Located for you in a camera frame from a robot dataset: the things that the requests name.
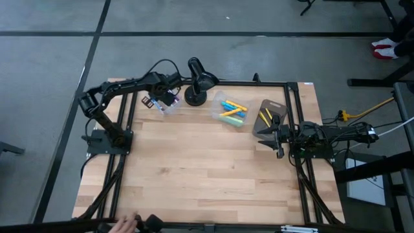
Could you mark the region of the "blue highlighter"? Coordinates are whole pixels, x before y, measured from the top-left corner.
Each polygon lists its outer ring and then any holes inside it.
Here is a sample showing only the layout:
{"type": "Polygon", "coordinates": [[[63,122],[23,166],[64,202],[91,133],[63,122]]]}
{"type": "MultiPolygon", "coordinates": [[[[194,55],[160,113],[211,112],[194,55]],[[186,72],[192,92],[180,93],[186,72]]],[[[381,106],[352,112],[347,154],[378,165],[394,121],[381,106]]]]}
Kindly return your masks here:
{"type": "MultiPolygon", "coordinates": [[[[225,109],[226,111],[233,111],[233,110],[235,110],[235,108],[230,107],[229,105],[225,105],[225,106],[224,106],[224,109],[225,109]]],[[[242,117],[242,118],[244,118],[244,117],[245,117],[245,113],[244,113],[243,111],[238,111],[238,112],[236,112],[235,114],[236,114],[237,116],[239,116],[239,117],[242,117]]]]}

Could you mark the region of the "black handheld object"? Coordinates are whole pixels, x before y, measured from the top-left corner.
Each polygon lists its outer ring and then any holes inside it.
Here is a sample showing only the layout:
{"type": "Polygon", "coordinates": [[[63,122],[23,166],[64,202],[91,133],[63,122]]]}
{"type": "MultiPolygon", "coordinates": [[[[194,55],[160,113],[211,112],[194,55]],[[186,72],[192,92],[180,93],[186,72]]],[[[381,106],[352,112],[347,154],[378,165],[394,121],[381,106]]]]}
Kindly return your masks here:
{"type": "Polygon", "coordinates": [[[146,220],[143,220],[140,215],[136,215],[135,220],[139,233],[161,233],[164,226],[164,222],[154,214],[151,214],[146,220]]]}

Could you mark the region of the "silver metal bracket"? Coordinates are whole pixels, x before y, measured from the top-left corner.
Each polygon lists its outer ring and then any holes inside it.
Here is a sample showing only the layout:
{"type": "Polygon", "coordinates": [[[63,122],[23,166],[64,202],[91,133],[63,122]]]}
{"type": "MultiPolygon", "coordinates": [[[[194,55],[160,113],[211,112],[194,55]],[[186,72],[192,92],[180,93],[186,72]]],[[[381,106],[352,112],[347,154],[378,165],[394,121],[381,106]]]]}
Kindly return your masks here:
{"type": "Polygon", "coordinates": [[[319,231],[317,228],[283,225],[281,226],[281,233],[319,233],[319,231]]]}

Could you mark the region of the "red and white shoe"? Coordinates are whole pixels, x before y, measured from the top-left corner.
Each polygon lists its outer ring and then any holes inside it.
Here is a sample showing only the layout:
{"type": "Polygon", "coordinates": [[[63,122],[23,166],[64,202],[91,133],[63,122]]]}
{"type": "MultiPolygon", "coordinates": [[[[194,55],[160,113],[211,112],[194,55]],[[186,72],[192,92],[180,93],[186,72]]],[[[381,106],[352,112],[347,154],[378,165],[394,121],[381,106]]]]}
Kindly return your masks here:
{"type": "Polygon", "coordinates": [[[392,41],[389,38],[381,39],[379,41],[374,41],[371,43],[372,48],[374,49],[388,49],[397,46],[398,43],[392,41]]]}
{"type": "Polygon", "coordinates": [[[375,49],[373,56],[381,60],[395,60],[398,58],[395,54],[394,48],[375,49]]]}

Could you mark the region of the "orange-yellow highlighter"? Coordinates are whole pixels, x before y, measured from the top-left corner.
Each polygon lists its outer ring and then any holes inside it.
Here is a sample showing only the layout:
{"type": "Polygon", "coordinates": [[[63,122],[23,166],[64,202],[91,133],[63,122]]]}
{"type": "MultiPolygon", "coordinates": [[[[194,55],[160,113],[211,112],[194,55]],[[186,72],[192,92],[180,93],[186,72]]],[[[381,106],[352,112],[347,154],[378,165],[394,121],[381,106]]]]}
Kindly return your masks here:
{"type": "Polygon", "coordinates": [[[239,104],[237,104],[235,102],[232,102],[232,101],[229,101],[229,100],[226,100],[225,102],[226,102],[226,104],[231,105],[231,106],[236,107],[236,108],[239,108],[242,111],[248,111],[248,108],[246,108],[244,106],[241,106],[241,105],[239,105],[239,104]]]}

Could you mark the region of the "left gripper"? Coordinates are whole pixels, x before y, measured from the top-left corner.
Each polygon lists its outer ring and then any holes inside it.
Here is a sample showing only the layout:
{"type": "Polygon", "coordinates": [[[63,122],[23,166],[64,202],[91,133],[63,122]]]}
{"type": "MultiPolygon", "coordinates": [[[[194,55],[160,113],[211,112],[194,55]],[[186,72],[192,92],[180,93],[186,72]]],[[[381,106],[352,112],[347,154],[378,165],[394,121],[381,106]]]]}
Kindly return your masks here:
{"type": "Polygon", "coordinates": [[[165,105],[171,105],[171,103],[176,104],[176,94],[168,91],[176,89],[178,87],[181,88],[182,86],[182,76],[177,72],[171,75],[150,72],[144,75],[141,80],[143,81],[143,84],[147,85],[145,90],[148,92],[148,96],[145,96],[143,99],[141,99],[141,102],[147,108],[150,109],[153,106],[150,100],[151,97],[155,97],[165,105]]]}

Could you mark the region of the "black desk frame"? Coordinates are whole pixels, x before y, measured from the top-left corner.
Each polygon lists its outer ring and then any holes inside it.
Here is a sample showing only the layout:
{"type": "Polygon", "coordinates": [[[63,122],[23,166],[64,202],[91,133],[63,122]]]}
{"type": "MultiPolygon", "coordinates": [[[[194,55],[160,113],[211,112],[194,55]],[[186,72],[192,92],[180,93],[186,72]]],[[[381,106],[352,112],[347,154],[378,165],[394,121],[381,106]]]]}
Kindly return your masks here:
{"type": "MultiPolygon", "coordinates": [[[[406,15],[414,17],[414,0],[398,0],[398,4],[404,9],[406,15]]],[[[412,36],[411,38],[408,38],[408,34],[409,34],[409,32],[407,33],[407,35],[405,37],[405,40],[414,39],[414,36],[412,36]]],[[[411,54],[408,54],[406,56],[411,56],[411,58],[409,59],[407,64],[401,66],[401,68],[397,69],[395,72],[391,73],[389,76],[387,76],[383,79],[354,79],[354,78],[351,78],[351,79],[347,80],[347,84],[348,84],[348,86],[351,86],[351,87],[392,87],[395,82],[398,82],[402,77],[404,77],[405,75],[407,75],[411,71],[414,71],[414,52],[411,53],[411,54]]]]}

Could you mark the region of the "black furniture foot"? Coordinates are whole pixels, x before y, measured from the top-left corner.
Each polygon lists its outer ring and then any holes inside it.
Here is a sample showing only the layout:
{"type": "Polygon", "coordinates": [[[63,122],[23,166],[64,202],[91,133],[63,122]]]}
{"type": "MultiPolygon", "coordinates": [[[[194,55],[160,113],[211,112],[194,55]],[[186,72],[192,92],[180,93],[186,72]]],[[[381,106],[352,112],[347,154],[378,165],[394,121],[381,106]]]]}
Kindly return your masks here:
{"type": "Polygon", "coordinates": [[[14,153],[16,155],[22,155],[22,154],[24,154],[25,150],[23,148],[19,148],[17,146],[13,146],[13,145],[8,144],[6,142],[0,141],[0,155],[3,152],[10,152],[10,153],[14,153]]]}

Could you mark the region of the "black desk crossbar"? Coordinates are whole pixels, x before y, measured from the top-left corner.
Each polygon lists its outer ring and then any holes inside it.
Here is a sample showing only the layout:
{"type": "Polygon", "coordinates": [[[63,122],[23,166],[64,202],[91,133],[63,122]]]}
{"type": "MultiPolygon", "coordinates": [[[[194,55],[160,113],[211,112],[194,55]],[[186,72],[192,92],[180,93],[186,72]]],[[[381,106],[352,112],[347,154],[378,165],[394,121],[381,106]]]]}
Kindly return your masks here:
{"type": "Polygon", "coordinates": [[[356,153],[351,159],[365,162],[355,168],[335,172],[337,183],[358,181],[378,175],[399,172],[403,169],[414,170],[414,153],[406,151],[390,157],[356,153]]]}

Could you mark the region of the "black table frame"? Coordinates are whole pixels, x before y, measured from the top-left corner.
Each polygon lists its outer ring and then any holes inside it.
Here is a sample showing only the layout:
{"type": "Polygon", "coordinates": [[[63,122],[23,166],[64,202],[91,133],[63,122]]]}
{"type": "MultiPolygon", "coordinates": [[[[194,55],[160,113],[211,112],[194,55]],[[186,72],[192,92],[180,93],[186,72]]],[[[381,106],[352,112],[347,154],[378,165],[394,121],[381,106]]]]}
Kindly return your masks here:
{"type": "Polygon", "coordinates": [[[133,133],[119,188],[108,195],[103,211],[122,217],[137,212],[154,214],[171,223],[230,223],[301,225],[304,222],[300,188],[292,161],[278,159],[252,134],[264,99],[292,102],[289,117],[320,122],[312,83],[294,87],[280,83],[221,82],[208,91],[205,104],[182,104],[163,115],[136,98],[117,96],[106,114],[116,120],[124,108],[123,126],[133,133]],[[211,115],[218,91],[252,99],[246,123],[235,127],[211,115]]]}

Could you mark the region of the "person's leg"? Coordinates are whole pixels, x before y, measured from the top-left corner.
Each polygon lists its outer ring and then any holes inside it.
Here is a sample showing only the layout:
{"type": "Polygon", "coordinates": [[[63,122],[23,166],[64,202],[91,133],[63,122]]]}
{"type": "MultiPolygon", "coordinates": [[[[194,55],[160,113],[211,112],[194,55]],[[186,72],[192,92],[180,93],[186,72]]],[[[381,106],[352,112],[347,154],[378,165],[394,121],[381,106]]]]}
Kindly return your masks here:
{"type": "Polygon", "coordinates": [[[414,29],[414,17],[406,15],[394,29],[390,40],[397,43],[394,53],[397,57],[406,56],[414,52],[414,39],[405,40],[408,32],[414,29]]]}

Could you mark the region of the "green highlighter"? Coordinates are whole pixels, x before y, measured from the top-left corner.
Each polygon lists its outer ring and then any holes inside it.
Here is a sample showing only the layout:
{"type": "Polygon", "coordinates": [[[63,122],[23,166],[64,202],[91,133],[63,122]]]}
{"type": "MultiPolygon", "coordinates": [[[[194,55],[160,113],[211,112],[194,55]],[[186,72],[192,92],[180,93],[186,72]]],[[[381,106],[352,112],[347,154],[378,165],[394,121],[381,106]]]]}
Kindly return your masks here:
{"type": "Polygon", "coordinates": [[[242,120],[239,120],[239,119],[231,117],[231,116],[220,116],[219,120],[223,121],[223,122],[226,122],[227,124],[233,125],[235,127],[241,127],[244,124],[244,122],[242,120]]]}

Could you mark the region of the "person's hand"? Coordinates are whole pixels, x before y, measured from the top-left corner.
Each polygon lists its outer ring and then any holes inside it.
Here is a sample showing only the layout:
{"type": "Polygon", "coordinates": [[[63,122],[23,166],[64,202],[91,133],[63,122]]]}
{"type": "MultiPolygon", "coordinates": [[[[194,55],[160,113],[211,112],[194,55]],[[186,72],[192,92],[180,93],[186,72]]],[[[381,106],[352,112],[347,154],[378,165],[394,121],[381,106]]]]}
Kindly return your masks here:
{"type": "Polygon", "coordinates": [[[109,233],[135,233],[137,220],[136,212],[128,216],[122,216],[118,222],[111,228],[109,233]]]}

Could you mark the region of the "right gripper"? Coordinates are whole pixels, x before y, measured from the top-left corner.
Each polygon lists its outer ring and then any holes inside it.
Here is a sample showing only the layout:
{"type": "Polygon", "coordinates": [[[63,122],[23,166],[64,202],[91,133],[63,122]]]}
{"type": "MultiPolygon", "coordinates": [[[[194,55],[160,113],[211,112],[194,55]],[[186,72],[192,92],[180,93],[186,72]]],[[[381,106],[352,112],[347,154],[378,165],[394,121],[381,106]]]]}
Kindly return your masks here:
{"type": "MultiPolygon", "coordinates": [[[[273,116],[273,126],[262,129],[258,131],[258,134],[272,134],[274,132],[274,138],[276,140],[276,154],[277,158],[283,158],[285,155],[284,149],[282,147],[283,143],[290,145],[290,154],[293,157],[300,153],[299,144],[295,141],[294,130],[291,130],[288,125],[281,125],[281,120],[278,115],[273,116]]],[[[260,140],[258,143],[268,146],[269,148],[275,148],[274,140],[260,140]]]]}

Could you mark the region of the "grey plastic bin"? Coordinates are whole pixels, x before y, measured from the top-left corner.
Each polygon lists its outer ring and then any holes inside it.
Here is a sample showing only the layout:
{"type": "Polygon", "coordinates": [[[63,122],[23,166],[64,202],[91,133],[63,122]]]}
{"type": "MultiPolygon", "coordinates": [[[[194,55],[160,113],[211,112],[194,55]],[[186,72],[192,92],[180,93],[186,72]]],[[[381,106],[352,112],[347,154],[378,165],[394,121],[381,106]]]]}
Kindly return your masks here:
{"type": "MultiPolygon", "coordinates": [[[[271,101],[269,99],[264,99],[259,107],[259,111],[262,112],[263,116],[266,118],[269,124],[272,123],[271,119],[269,118],[270,115],[277,115],[280,119],[281,123],[284,123],[285,117],[287,115],[287,107],[280,103],[271,101]]],[[[261,118],[260,113],[256,116],[256,121],[253,126],[252,134],[253,136],[261,139],[261,140],[272,140],[274,137],[273,135],[265,135],[265,134],[258,134],[258,131],[268,128],[268,125],[265,121],[261,118]]]]}

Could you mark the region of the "white box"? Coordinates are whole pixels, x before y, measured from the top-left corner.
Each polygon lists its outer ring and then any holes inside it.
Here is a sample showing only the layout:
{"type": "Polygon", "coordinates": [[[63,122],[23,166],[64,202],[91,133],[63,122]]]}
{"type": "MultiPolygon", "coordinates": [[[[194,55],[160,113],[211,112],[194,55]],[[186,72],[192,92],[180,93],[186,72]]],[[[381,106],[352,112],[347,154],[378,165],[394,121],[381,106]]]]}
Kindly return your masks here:
{"type": "Polygon", "coordinates": [[[384,178],[382,175],[347,182],[347,197],[385,206],[384,178]]]}

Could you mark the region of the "clear plastic bin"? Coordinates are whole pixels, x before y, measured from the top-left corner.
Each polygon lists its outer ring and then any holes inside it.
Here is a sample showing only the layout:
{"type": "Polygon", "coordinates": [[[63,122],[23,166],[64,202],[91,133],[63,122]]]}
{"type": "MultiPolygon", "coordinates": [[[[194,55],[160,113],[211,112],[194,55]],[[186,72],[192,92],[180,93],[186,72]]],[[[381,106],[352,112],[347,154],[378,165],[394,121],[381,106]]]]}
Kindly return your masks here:
{"type": "Polygon", "coordinates": [[[168,92],[170,92],[170,91],[173,92],[174,94],[180,96],[180,102],[178,102],[176,104],[165,105],[163,102],[161,102],[160,100],[156,99],[155,97],[151,97],[150,98],[151,103],[152,103],[152,100],[156,100],[164,108],[164,112],[162,113],[163,115],[172,115],[182,105],[182,98],[181,98],[181,95],[179,94],[180,93],[180,87],[178,87],[176,89],[173,89],[173,90],[169,90],[168,92]]]}
{"type": "Polygon", "coordinates": [[[239,120],[242,120],[245,124],[246,120],[249,117],[250,110],[252,109],[252,99],[245,98],[245,97],[234,97],[232,95],[226,94],[223,91],[218,91],[212,100],[212,106],[211,106],[212,117],[216,120],[219,120],[220,114],[226,112],[226,110],[224,110],[223,106],[221,105],[221,102],[225,102],[226,100],[235,102],[241,106],[248,108],[248,111],[243,111],[245,113],[244,118],[239,117],[237,115],[230,116],[230,117],[234,117],[234,118],[238,118],[239,120]]]}

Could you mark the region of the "black chair leg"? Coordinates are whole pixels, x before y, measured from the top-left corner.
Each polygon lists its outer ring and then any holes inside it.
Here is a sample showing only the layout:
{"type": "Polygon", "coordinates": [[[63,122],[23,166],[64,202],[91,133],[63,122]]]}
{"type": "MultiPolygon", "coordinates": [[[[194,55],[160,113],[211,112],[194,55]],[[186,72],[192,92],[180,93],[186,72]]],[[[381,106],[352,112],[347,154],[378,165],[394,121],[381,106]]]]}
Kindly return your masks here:
{"type": "Polygon", "coordinates": [[[301,11],[300,16],[303,16],[313,5],[313,3],[315,2],[315,0],[297,0],[300,3],[306,3],[307,6],[301,11]]]}

